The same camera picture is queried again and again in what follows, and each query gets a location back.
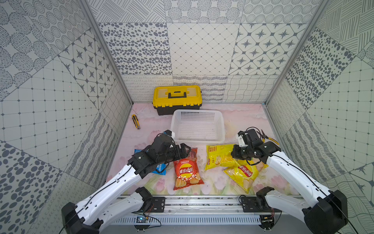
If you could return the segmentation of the blue chips bag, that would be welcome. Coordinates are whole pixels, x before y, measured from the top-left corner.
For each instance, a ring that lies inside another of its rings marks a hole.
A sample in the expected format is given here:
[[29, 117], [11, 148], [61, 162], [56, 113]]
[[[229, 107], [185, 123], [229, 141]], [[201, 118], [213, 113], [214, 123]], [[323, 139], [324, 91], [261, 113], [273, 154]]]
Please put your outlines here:
[[135, 174], [144, 178], [150, 173], [156, 171], [162, 173], [165, 171], [158, 167], [167, 164], [167, 153], [157, 153], [155, 150], [148, 149], [135, 153], [128, 162], [135, 169]]

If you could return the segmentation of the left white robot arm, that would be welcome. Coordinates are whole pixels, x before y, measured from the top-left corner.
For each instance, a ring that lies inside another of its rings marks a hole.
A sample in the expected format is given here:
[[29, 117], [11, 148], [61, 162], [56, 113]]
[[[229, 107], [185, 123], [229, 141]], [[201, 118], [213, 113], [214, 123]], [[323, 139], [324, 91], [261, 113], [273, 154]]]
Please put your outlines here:
[[124, 215], [152, 211], [153, 196], [145, 187], [137, 188], [126, 199], [116, 200], [159, 165], [188, 157], [191, 148], [176, 144], [172, 134], [170, 130], [158, 134], [151, 145], [131, 156], [116, 177], [77, 204], [67, 203], [61, 209], [61, 230], [68, 234], [98, 234]]

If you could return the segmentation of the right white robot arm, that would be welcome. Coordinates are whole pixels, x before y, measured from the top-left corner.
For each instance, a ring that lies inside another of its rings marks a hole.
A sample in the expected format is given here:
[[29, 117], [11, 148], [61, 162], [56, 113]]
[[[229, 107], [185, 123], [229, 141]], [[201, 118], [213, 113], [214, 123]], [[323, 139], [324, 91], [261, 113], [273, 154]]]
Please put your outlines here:
[[332, 191], [317, 182], [289, 159], [278, 144], [262, 140], [253, 127], [239, 131], [237, 139], [231, 153], [234, 159], [258, 159], [301, 195], [297, 199], [267, 186], [256, 193], [254, 202], [240, 200], [244, 211], [253, 206], [259, 211], [282, 211], [305, 223], [314, 234], [335, 234], [349, 223], [347, 198], [340, 190]]

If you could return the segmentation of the red chips bag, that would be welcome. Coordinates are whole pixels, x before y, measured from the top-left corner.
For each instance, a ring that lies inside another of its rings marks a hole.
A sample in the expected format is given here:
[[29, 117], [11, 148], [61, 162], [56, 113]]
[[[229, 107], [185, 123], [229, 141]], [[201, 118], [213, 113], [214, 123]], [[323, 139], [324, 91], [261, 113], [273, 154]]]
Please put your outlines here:
[[173, 162], [176, 173], [174, 191], [204, 184], [197, 165], [197, 153], [198, 149], [192, 148], [187, 158]]

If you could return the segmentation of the white plastic basket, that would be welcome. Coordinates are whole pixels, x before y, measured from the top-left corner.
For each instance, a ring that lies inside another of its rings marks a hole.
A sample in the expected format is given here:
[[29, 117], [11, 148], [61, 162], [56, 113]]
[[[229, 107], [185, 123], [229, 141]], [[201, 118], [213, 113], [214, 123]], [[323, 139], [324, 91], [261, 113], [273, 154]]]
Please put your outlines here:
[[216, 110], [176, 110], [170, 130], [181, 143], [221, 144], [226, 137], [223, 115]]

